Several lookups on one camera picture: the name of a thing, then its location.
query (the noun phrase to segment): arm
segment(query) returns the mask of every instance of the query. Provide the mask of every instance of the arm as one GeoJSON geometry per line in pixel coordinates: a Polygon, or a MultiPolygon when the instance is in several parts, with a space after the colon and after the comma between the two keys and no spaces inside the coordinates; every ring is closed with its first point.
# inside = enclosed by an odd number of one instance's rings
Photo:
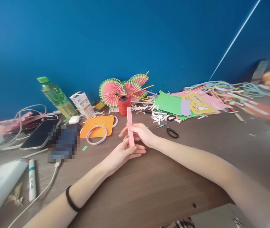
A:
{"type": "Polygon", "coordinates": [[[270,192],[236,167],[209,152],[181,145],[155,136],[141,123],[127,125],[135,132],[135,140],[142,140],[181,165],[222,187],[256,227],[270,223],[270,192]]]}
{"type": "MultiPolygon", "coordinates": [[[[116,172],[129,159],[140,157],[146,152],[144,146],[135,145],[128,148],[128,143],[129,139],[126,137],[101,163],[70,187],[69,196],[78,208],[83,207],[108,176],[116,172]]],[[[66,228],[76,215],[77,212],[68,204],[64,192],[36,214],[24,227],[66,228]]]]}

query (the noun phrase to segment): desk surface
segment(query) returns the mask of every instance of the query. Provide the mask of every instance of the desk surface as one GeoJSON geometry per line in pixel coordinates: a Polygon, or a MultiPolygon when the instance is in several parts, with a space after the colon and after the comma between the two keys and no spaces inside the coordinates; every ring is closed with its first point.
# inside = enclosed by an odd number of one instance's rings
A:
{"type": "MultiPolygon", "coordinates": [[[[259,101],[270,105],[270,98],[261,98],[259,101]]],[[[251,115],[244,112],[240,114],[246,123],[241,123],[232,113],[202,119],[194,117],[180,124],[174,121],[170,124],[179,133],[178,139],[169,137],[165,128],[154,130],[157,124],[152,122],[149,114],[133,114],[133,122],[144,123],[158,136],[214,153],[270,189],[270,121],[259,117],[252,119],[251,115]]],[[[96,146],[89,145],[86,139],[80,139],[75,159],[61,165],[50,191],[14,227],[25,225],[121,142],[118,135],[127,118],[119,113],[114,115],[118,117],[119,123],[112,135],[96,146]]],[[[35,151],[4,151],[0,153],[0,165],[35,151]]],[[[33,159],[37,161],[40,193],[50,182],[54,165],[47,163],[46,152],[33,159]]],[[[24,183],[21,191],[21,196],[25,197],[24,207],[16,207],[14,203],[3,205],[0,209],[0,227],[8,227],[29,204],[28,170],[18,183],[20,181],[24,183]]],[[[230,197],[216,184],[160,152],[147,149],[145,155],[130,160],[106,179],[69,227],[158,227],[230,202],[230,197]]]]}

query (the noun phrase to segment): red and green paper fan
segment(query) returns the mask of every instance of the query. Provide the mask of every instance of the red and green paper fan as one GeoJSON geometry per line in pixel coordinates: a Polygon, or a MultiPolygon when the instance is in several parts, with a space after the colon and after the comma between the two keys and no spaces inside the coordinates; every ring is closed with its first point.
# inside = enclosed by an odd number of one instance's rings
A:
{"type": "Polygon", "coordinates": [[[126,90],[123,83],[115,78],[106,79],[99,87],[100,99],[109,107],[118,106],[118,97],[125,96],[126,90]]]}
{"type": "MultiPolygon", "coordinates": [[[[140,84],[140,86],[143,86],[148,80],[148,76],[144,76],[144,75],[145,74],[136,74],[133,77],[131,77],[130,80],[136,81],[140,84]]],[[[147,94],[148,93],[143,90],[134,93],[134,95],[139,96],[139,97],[145,97],[147,94]]]]}
{"type": "Polygon", "coordinates": [[[126,96],[131,100],[132,103],[137,103],[140,101],[140,98],[137,98],[135,96],[132,96],[131,94],[135,94],[141,90],[141,86],[138,82],[128,80],[123,82],[124,87],[126,89],[126,96]]]}

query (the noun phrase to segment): orange paper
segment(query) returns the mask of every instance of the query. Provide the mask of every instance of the orange paper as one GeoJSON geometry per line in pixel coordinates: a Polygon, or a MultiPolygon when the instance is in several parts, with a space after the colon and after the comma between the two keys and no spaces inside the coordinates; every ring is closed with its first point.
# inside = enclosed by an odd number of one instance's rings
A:
{"type": "MultiPolygon", "coordinates": [[[[80,132],[80,138],[86,138],[87,133],[96,126],[103,126],[107,130],[107,136],[112,134],[114,116],[97,116],[96,118],[88,118],[84,127],[80,132]]],[[[90,134],[90,138],[99,138],[104,136],[104,129],[99,128],[90,134]]]]}

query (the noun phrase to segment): red yarn spool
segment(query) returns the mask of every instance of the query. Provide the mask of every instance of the red yarn spool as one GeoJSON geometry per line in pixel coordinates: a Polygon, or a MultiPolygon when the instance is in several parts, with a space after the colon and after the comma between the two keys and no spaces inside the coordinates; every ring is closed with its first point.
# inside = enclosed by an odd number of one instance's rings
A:
{"type": "Polygon", "coordinates": [[[119,112],[122,116],[127,116],[127,108],[131,107],[131,100],[126,96],[122,96],[118,99],[119,112]]]}

